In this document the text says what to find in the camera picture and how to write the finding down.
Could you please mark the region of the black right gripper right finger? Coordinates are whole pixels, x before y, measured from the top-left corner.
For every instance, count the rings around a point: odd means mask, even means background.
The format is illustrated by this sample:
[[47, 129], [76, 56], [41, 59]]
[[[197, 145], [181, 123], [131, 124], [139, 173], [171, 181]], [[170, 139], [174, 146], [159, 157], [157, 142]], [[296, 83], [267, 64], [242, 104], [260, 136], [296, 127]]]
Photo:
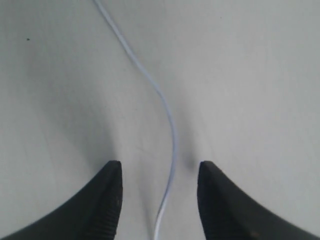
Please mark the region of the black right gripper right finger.
[[260, 205], [213, 162], [199, 164], [198, 212], [207, 240], [317, 240]]

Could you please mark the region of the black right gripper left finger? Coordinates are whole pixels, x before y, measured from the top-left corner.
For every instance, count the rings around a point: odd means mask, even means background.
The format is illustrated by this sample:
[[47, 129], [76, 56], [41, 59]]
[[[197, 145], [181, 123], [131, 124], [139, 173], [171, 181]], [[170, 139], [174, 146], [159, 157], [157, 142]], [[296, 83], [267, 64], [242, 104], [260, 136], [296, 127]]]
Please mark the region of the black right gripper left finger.
[[5, 239], [113, 240], [122, 202], [122, 165], [111, 160], [60, 207]]

